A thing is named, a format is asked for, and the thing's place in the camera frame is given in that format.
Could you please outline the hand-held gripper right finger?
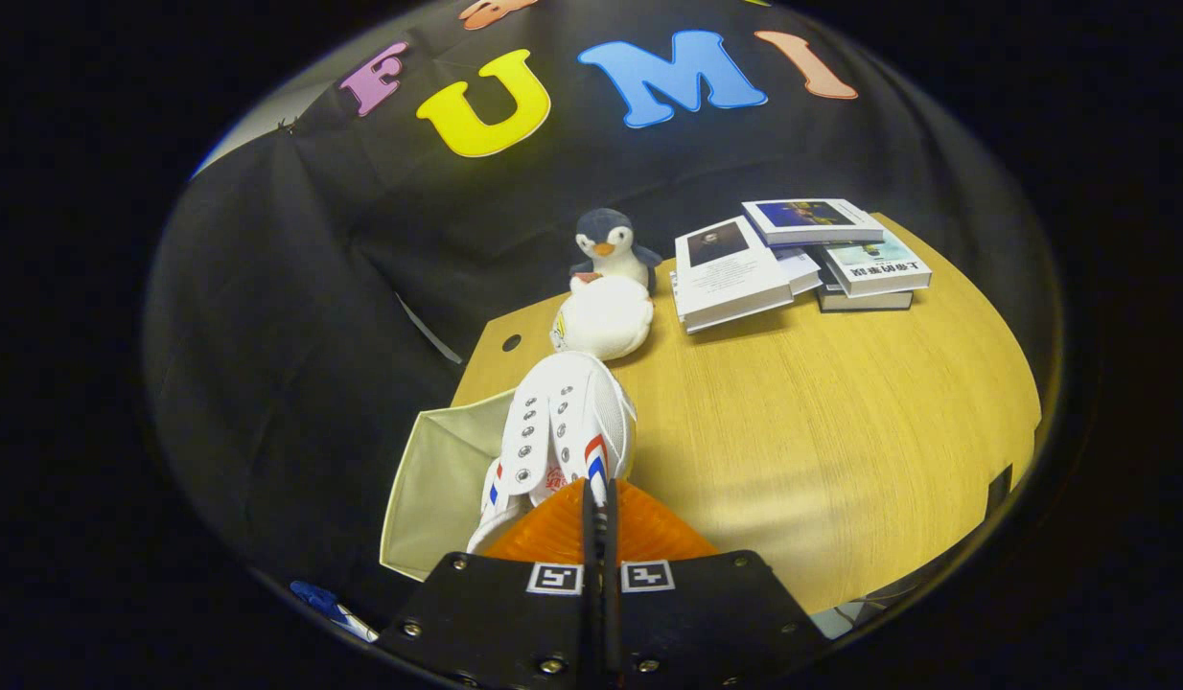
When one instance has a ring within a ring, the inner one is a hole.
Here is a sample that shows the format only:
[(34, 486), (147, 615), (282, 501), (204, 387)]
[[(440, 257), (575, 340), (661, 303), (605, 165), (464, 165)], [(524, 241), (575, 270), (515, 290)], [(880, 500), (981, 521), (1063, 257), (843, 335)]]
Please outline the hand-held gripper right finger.
[(605, 503), (605, 686), (768, 689), (829, 639), (750, 550), (631, 561), (618, 481)]

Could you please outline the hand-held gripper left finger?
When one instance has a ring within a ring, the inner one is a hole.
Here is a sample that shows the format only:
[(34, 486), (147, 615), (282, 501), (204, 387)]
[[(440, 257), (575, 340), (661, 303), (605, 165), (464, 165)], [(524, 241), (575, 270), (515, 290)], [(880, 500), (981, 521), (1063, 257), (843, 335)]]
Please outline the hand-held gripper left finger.
[(578, 481), (578, 565), (448, 553), (374, 647), (451, 684), (592, 689), (603, 678), (594, 494)]

